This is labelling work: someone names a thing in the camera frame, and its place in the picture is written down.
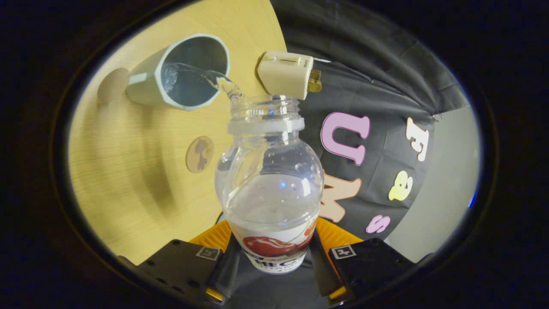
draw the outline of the yellow letter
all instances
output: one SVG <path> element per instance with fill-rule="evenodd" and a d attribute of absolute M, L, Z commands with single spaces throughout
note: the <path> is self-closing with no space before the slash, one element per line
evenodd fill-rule
<path fill-rule="evenodd" d="M 389 200 L 397 199 L 403 201 L 408 197 L 410 191 L 412 191 L 413 179 L 408 177 L 408 174 L 401 170 L 395 179 L 395 185 L 389 191 Z"/>

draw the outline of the round cork coaster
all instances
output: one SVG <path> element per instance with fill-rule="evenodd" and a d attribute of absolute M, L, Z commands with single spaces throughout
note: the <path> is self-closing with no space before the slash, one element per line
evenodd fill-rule
<path fill-rule="evenodd" d="M 191 173 L 200 173 L 210 165 L 213 157 L 214 142 L 207 136 L 200 136 L 189 146 L 185 163 Z"/>

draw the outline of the pink letter u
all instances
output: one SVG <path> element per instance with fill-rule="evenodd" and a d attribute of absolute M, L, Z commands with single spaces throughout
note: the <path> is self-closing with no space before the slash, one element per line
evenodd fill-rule
<path fill-rule="evenodd" d="M 326 117 L 320 131 L 322 146 L 324 146 L 327 151 L 345 158 L 353 159 L 355 164 L 360 166 L 362 162 L 364 162 L 366 148 L 363 145 L 353 148 L 334 141 L 334 131 L 337 128 L 357 132 L 360 134 L 360 138 L 365 140 L 370 133 L 370 119 L 367 116 L 359 118 L 353 115 L 335 112 Z"/>

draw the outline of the gray wall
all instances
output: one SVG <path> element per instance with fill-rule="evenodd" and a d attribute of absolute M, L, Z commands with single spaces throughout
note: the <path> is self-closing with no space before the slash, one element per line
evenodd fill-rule
<path fill-rule="evenodd" d="M 479 135 L 471 107 L 435 116 L 433 159 L 412 208 L 385 239 L 412 262 L 435 252 L 467 214 L 479 174 Z"/>

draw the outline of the bottle neck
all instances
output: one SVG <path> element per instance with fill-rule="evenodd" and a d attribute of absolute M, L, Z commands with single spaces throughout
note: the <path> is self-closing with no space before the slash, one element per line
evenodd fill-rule
<path fill-rule="evenodd" d="M 240 97 L 231 100 L 230 134 L 283 135 L 305 127 L 299 101 L 290 96 Z"/>
<path fill-rule="evenodd" d="M 299 131 L 265 134 L 235 134 L 234 145 L 239 148 L 277 147 L 299 141 Z"/>

